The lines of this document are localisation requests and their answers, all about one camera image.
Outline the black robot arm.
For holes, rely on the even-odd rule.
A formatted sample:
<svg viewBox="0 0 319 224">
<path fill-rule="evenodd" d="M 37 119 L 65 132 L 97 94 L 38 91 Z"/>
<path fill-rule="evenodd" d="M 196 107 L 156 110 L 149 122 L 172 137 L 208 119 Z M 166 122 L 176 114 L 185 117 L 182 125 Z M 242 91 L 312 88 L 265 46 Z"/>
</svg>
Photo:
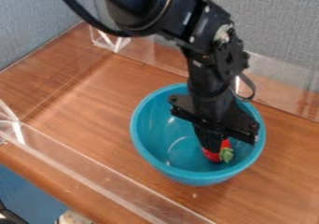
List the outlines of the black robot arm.
<svg viewBox="0 0 319 224">
<path fill-rule="evenodd" d="M 228 138 L 253 144 L 258 123 L 238 103 L 234 79 L 249 54 L 230 14 L 212 0 L 105 0 L 107 14 L 125 34 L 160 35 L 177 43 L 186 59 L 185 94 L 169 96 L 170 113 L 192 122 L 197 140 L 217 152 Z"/>
</svg>

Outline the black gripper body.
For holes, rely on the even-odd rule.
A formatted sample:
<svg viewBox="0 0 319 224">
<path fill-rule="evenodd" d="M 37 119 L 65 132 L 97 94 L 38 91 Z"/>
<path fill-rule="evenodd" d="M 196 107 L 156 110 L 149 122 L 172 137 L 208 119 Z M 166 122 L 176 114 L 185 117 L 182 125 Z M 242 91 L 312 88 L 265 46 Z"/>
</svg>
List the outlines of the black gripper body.
<svg viewBox="0 0 319 224">
<path fill-rule="evenodd" d="M 170 114 L 202 130 L 210 130 L 253 145 L 257 139 L 258 122 L 249 111 L 232 98 L 197 97 L 190 94 L 172 94 L 168 98 Z"/>
</svg>

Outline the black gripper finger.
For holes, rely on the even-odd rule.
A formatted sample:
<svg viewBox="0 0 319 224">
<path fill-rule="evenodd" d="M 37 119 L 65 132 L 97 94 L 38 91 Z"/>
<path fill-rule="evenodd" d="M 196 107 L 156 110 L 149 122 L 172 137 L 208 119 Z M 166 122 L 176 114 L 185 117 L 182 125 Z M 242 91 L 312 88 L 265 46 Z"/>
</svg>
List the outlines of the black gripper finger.
<svg viewBox="0 0 319 224">
<path fill-rule="evenodd" d="M 221 142 L 225 139 L 224 135 L 210 130 L 202 130 L 198 127 L 194 127 L 194 132 L 201 147 L 208 151 L 217 153 L 221 147 Z"/>
</svg>

